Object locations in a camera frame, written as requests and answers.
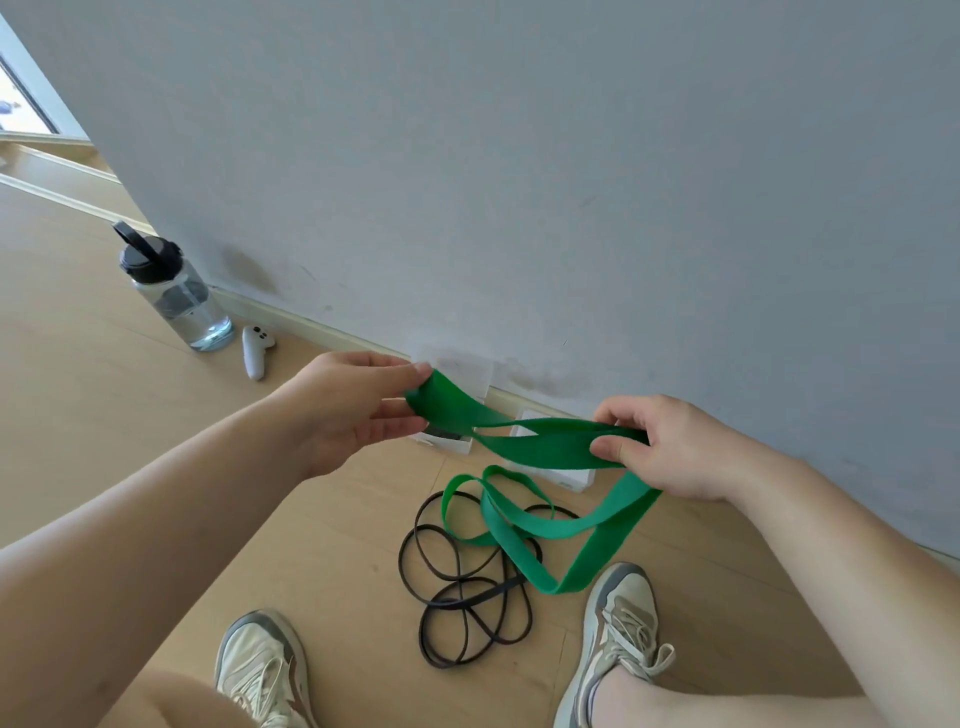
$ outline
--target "person's right arm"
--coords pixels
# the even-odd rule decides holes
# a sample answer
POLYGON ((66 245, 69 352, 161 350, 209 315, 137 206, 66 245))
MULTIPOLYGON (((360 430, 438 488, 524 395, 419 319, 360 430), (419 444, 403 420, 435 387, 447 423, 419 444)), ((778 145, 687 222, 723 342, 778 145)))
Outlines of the person's right arm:
POLYGON ((960 721, 960 578, 815 471, 667 397, 594 419, 646 429, 594 454, 679 497, 725 499, 763 534, 864 692, 895 728, 960 721))

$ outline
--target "hand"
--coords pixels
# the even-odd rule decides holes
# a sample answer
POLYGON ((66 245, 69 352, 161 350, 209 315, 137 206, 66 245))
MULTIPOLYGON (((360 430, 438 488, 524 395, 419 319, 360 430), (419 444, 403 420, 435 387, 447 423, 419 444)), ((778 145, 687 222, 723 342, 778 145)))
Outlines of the hand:
POLYGON ((426 427, 403 399, 423 384, 429 364, 376 352, 323 353, 265 401, 292 428, 303 477, 332 473, 360 448, 426 427))
POLYGON ((744 479, 744 464, 756 449, 765 448, 689 402, 664 395, 610 397, 593 419, 645 429, 649 446, 608 435, 594 440, 590 452, 623 463, 673 496, 731 499, 744 479))

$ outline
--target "water bottle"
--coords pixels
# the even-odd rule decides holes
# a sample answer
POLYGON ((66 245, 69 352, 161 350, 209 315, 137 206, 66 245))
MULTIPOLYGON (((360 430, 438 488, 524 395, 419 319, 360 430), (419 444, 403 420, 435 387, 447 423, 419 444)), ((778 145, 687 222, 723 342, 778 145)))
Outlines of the water bottle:
POLYGON ((198 352, 220 349, 233 337, 233 322, 210 295, 180 246, 141 235, 125 222, 113 226, 127 243, 120 268, 156 312, 198 352))

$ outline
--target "beige sneaker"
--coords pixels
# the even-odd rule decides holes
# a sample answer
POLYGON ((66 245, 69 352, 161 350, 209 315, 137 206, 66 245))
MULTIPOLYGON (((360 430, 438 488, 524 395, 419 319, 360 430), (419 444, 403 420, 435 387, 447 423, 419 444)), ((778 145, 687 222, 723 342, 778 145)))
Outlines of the beige sneaker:
POLYGON ((213 681, 263 728, 318 728, 303 645, 277 612, 250 612, 229 627, 213 681))
POLYGON ((657 602, 646 573, 636 564, 613 564, 587 601, 580 665, 564 693, 554 728, 589 728, 592 694, 617 665, 648 683, 673 664, 672 644, 657 647, 657 602))

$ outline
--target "water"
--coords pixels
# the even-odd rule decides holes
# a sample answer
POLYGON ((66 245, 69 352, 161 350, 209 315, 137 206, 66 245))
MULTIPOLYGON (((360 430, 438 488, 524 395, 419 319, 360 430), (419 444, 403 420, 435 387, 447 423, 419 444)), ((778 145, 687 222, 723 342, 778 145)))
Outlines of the water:
POLYGON ((168 288, 154 308, 197 352, 212 352, 233 338, 233 322, 202 281, 188 279, 168 288))

